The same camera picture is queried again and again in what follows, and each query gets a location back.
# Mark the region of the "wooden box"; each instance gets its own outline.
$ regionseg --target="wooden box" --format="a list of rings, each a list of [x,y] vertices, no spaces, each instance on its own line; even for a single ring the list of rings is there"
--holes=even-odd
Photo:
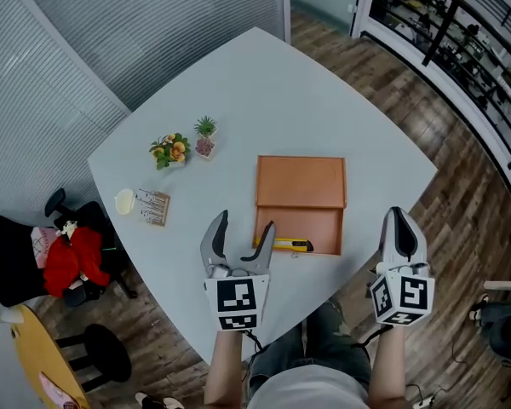
[[[277,238],[308,239],[314,253],[341,255],[345,159],[260,156],[255,205],[254,242],[272,220]]]

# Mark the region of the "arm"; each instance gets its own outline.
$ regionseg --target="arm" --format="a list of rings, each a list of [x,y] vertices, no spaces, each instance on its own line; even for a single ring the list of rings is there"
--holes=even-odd
[[[208,408],[239,409],[242,404],[242,333],[218,331],[204,387]]]
[[[383,333],[376,349],[369,385],[371,409],[405,409],[405,328]]]

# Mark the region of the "office chair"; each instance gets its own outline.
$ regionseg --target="office chair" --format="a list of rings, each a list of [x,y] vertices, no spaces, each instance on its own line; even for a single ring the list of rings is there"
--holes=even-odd
[[[54,225],[61,231],[66,222],[71,221],[77,222],[79,227],[88,227],[100,233],[102,235],[102,249],[106,250],[102,254],[102,265],[100,268],[102,271],[109,273],[112,276],[112,280],[119,283],[128,298],[137,298],[136,292],[132,291],[125,284],[120,274],[128,265],[129,257],[100,205],[95,201],[91,201],[84,204],[78,210],[71,210],[63,205],[65,199],[66,193],[63,188],[55,191],[45,205],[45,216],[49,218],[53,212],[59,212],[60,216],[54,221]],[[93,286],[91,286],[91,283],[84,282],[87,288],[94,291],[97,285],[92,284]]]
[[[94,230],[96,230],[95,226],[110,228],[107,233],[99,232],[103,235],[103,249],[106,248],[104,246],[105,234],[108,237],[112,236],[113,245],[113,229],[106,223],[106,218],[100,206],[96,202],[91,202],[85,205],[84,208],[84,211],[80,214],[77,211],[71,213],[78,220],[82,220],[80,223],[91,221],[94,218],[95,222],[91,222],[89,225],[85,224]],[[44,288],[43,268],[37,267],[34,258],[32,229],[32,226],[25,226],[0,216],[0,303],[3,306],[11,307],[31,298],[49,294]],[[119,247],[110,247],[110,250],[103,250],[101,253],[102,264],[100,269],[110,274],[111,281],[115,280],[119,283],[128,298],[137,298],[136,292],[128,288],[121,276],[121,272],[129,265],[129,257],[126,251],[122,250],[119,245]],[[63,292],[66,306],[75,307],[83,302],[96,300],[105,290],[105,288],[90,280],[81,282],[80,279],[77,279],[77,281],[77,287]]]

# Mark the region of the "wooden table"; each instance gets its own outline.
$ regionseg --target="wooden table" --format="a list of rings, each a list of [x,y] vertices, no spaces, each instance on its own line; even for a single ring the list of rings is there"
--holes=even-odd
[[[12,324],[18,333],[14,339],[17,355],[25,369],[32,387],[46,407],[57,407],[45,394],[39,373],[45,374],[51,382],[69,394],[83,409],[89,409],[87,397],[78,383],[68,361],[62,357],[55,340],[48,334],[38,317],[24,305],[18,306],[25,320],[22,324]]]
[[[193,125],[203,115],[219,128],[214,158],[191,153],[185,167],[157,171],[148,152],[152,141],[180,132],[194,151]],[[435,173],[403,131],[355,89],[257,28],[166,84],[91,154],[89,167],[140,276],[207,362],[216,328],[203,288],[200,243],[212,220],[229,209],[229,262],[253,253],[258,155],[345,158],[348,184],[341,256],[273,253],[267,305],[255,331],[264,345],[307,317],[367,262],[388,209],[410,210]],[[166,226],[119,215],[114,197],[124,188],[168,194]],[[248,341],[244,358],[254,353]]]

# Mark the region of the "red cloth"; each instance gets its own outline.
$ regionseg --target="red cloth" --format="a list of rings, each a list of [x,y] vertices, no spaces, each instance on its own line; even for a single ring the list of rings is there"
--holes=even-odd
[[[97,285],[110,283],[110,274],[100,270],[102,236],[90,228],[77,228],[70,238],[70,244],[63,237],[58,238],[49,248],[48,259],[43,270],[46,291],[55,297],[83,272]]]

